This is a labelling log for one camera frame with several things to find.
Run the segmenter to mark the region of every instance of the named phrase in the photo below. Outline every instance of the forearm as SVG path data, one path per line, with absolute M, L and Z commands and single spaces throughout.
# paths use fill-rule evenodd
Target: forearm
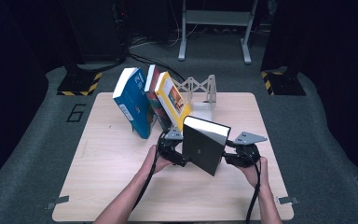
M 282 223 L 278 209 L 274 202 L 274 196 L 272 195 L 272 191 L 269 186 L 263 186 L 260 188 L 258 193 L 258 203 L 260 205 L 261 223 Z
M 146 179 L 147 174 L 138 172 L 126 188 L 101 212 L 94 223 L 127 223 Z

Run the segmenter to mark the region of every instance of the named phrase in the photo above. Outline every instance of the black base with hazard stripe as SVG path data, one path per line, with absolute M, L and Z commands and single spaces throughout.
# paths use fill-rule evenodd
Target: black base with hazard stripe
M 57 95 L 92 95 L 97 88 L 101 75 L 102 73 L 84 73 L 76 77 L 66 75 L 57 89 Z
M 297 78 L 287 79 L 281 72 L 261 72 L 269 95 L 306 95 Z

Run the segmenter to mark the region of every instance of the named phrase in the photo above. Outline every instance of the tape on table corner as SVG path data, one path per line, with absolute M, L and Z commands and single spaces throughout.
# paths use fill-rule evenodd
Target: tape on table corner
M 46 206 L 46 210 L 53 209 L 56 204 L 67 202 L 69 202 L 69 195 L 62 196 L 60 198 L 57 198 L 53 203 L 48 203 L 48 205 Z
M 296 204 L 296 203 L 300 203 L 300 201 L 296 198 L 296 197 L 277 197 L 277 201 L 280 204 L 286 204 L 286 203 L 290 203 L 290 204 Z

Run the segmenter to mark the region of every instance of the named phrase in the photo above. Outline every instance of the person's right arm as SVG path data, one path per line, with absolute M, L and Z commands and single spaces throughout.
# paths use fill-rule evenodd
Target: person's right arm
M 263 224 L 281 224 L 282 220 L 279 216 L 278 209 L 274 202 L 271 187 L 269 186 L 268 161 L 265 157 L 261 157 L 257 163 L 260 170 L 260 191 L 258 192 L 258 203 L 260 205 L 261 223 Z M 255 167 L 238 167 L 246 176 L 249 183 L 255 187 L 257 184 L 257 173 Z

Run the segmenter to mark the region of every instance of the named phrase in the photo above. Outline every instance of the gray carpet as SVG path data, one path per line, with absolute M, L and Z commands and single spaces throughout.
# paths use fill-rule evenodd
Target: gray carpet
M 209 35 L 189 40 L 184 62 L 177 61 L 179 43 L 172 47 L 146 44 L 130 52 L 159 59 L 183 77 L 204 80 L 214 74 L 218 91 L 255 95 L 287 191 L 301 201 L 293 205 L 295 217 L 286 223 L 358 223 L 358 186 L 353 180 L 358 169 L 328 131 L 324 107 L 312 82 L 299 75 L 307 96 L 269 96 L 259 72 L 268 35 L 255 36 L 251 65 L 243 62 L 240 38 Z M 65 70 L 47 73 L 45 101 L 0 171 L 0 223 L 53 223 L 52 210 L 46 206 L 60 194 L 95 97 L 113 91 L 122 69 L 130 66 L 147 69 L 127 59 L 103 72 L 91 96 L 56 95 Z M 75 105 L 83 111 L 82 117 L 79 122 L 67 122 Z

